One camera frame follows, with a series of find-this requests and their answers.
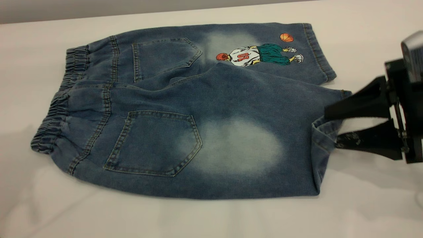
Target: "sneaker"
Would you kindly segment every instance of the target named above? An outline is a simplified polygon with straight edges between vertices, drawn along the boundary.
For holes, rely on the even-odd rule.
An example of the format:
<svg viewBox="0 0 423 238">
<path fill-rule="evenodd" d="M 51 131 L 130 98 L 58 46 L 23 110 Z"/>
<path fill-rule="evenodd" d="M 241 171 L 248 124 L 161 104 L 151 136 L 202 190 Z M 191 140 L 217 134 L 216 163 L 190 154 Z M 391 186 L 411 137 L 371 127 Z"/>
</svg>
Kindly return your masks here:
<svg viewBox="0 0 423 238">
<path fill-rule="evenodd" d="M 296 50 L 296 49 L 294 49 L 294 48 L 292 48 L 292 47 L 285 47 L 285 48 L 284 48 L 284 50 L 288 50 L 288 51 L 286 51 L 286 52 L 292 52 L 292 53 L 297 52 L 297 50 Z"/>
<path fill-rule="evenodd" d="M 302 55 L 294 55 L 294 57 L 295 57 L 294 60 L 297 63 L 301 63 L 304 60 L 304 56 Z"/>
</svg>

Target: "elastic waistband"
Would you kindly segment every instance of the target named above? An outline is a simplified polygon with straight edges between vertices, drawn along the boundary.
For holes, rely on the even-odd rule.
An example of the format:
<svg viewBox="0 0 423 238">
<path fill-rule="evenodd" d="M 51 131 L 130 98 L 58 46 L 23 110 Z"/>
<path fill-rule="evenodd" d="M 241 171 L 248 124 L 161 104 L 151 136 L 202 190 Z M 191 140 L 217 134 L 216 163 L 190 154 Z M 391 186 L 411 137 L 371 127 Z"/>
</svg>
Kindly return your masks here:
<svg viewBox="0 0 423 238">
<path fill-rule="evenodd" d="M 63 121 L 68 116 L 68 91 L 81 80 L 88 67 L 88 46 L 66 51 L 66 71 L 59 91 L 54 95 L 49 112 L 31 141 L 34 151 L 50 154 L 56 138 L 61 133 Z"/>
</svg>

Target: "white tabletop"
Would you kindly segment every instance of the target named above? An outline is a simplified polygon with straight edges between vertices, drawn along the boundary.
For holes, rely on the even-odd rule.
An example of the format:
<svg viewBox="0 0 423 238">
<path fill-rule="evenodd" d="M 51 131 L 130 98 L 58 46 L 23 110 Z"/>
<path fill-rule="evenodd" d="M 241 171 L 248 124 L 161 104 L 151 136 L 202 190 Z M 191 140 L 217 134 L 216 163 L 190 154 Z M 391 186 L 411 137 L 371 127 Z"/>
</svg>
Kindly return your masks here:
<svg viewBox="0 0 423 238">
<path fill-rule="evenodd" d="M 321 0 L 0 25 L 0 237 L 423 237 L 423 163 L 335 150 L 312 198 L 197 201 L 78 181 L 30 150 L 65 67 L 65 50 L 151 27 L 308 22 L 338 74 L 359 90 L 423 29 L 421 0 Z M 350 119 L 343 131 L 380 123 Z"/>
</svg>

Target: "denim shorts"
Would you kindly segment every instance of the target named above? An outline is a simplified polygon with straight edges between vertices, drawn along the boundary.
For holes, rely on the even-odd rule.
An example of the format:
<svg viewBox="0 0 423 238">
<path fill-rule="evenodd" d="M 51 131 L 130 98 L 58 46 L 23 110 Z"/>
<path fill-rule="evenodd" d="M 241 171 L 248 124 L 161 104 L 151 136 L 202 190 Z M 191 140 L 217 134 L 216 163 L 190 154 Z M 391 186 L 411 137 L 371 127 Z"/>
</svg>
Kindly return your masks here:
<svg viewBox="0 0 423 238">
<path fill-rule="evenodd" d="M 67 50 L 32 140 L 71 176 L 149 196 L 319 194 L 341 121 L 310 24 L 135 30 Z"/>
</svg>

